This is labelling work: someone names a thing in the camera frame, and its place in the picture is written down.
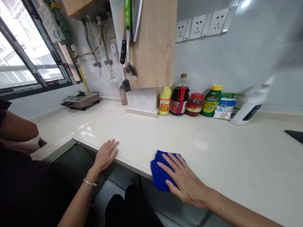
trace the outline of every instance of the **person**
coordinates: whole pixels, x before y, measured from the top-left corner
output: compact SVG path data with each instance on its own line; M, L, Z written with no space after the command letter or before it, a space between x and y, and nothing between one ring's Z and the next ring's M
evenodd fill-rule
M106 169L116 158L119 142L108 140L99 149L96 160L85 178L90 183L95 183L99 174ZM157 164L167 172L178 187L166 180L169 190L183 202L201 209L208 209L217 216L236 227L281 227L281 225L241 206L228 199L224 195L207 187L192 172L184 159L163 154L164 159L173 170L158 162ZM85 182L82 183L71 204L67 208L59 227L73 226L82 227L85 224L86 215L92 198L93 187ZM119 195L114 195L105 210L105 226L163 226L147 205L143 194L139 189L131 185L125 193L125 201Z
M0 100L0 226L57 226L76 190L47 163L31 159L38 128L9 112L10 105Z

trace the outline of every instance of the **red lid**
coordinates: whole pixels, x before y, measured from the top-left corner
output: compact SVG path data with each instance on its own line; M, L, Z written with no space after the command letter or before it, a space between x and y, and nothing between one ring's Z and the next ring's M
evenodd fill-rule
M194 99L204 99L205 96L200 93L192 93L191 97Z

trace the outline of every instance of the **cooking oil bottle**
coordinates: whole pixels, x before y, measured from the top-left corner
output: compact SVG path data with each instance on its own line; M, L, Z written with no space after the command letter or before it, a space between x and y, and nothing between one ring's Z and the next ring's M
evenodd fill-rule
M164 87L160 94L160 106L159 114L165 116L169 111L170 106L171 89L170 87Z

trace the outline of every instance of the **spoon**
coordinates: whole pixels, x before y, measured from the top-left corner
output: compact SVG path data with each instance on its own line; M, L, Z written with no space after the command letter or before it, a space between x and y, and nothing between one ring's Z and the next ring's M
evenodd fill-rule
M128 80L138 79L138 73L135 65L129 61L129 30L130 30L131 7L130 0L125 0L125 25L126 25L126 61L123 64L123 72Z

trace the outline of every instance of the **blue cloth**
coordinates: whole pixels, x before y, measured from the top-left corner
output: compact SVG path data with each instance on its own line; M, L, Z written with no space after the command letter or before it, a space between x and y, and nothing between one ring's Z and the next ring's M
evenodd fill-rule
M158 166L157 162L161 162L164 165L171 168L172 171L174 171L172 169L172 167L168 164L168 162L163 158L162 154L165 154L165 155L168 156L167 152L163 152L163 151L158 150L157 153L156 153L155 160L151 161L151 173L152 173L152 178L153 178L153 181L154 181L154 186L159 191L169 191L169 188L168 188L165 180L170 180L174 184L174 186L176 186L177 188L178 188L178 186L172 180L172 178L160 166Z

